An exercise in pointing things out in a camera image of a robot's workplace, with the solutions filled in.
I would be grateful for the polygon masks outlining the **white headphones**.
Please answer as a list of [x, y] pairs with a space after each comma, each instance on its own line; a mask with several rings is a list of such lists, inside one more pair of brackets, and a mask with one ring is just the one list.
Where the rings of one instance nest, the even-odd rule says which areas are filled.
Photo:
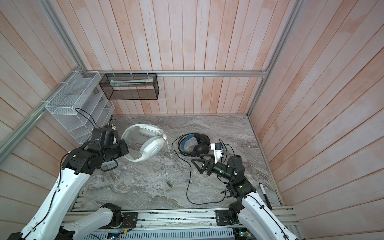
[[138, 159], [134, 159], [130, 154], [126, 154], [124, 157], [131, 162], [143, 162], [154, 157], [162, 149], [167, 140], [167, 135], [162, 129], [154, 125], [135, 124], [128, 127], [122, 134], [122, 140], [124, 140], [126, 144], [133, 140], [133, 132], [136, 129], [139, 130], [140, 134], [149, 137], [149, 139], [141, 146], [141, 156]]

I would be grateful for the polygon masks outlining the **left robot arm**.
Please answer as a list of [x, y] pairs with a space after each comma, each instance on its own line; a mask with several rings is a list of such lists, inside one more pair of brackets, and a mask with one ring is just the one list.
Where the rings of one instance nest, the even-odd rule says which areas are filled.
[[124, 224], [122, 209], [110, 203], [72, 224], [63, 225], [62, 222], [94, 171], [106, 162], [115, 162], [128, 152], [126, 142], [119, 138], [111, 125], [94, 128], [89, 141], [63, 156], [59, 177], [34, 217], [21, 232], [12, 233], [8, 238], [81, 240], [105, 226], [120, 229]]

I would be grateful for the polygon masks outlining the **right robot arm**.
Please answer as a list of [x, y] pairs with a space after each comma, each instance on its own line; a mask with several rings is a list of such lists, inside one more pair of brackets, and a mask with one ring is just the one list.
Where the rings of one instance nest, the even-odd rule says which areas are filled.
[[285, 226], [269, 204], [262, 199], [256, 188], [245, 176], [241, 156], [231, 156], [227, 163], [216, 162], [213, 155], [192, 159], [200, 174], [216, 174], [227, 180], [225, 192], [236, 199], [227, 210], [216, 210], [218, 226], [244, 227], [257, 240], [303, 240], [299, 228]]

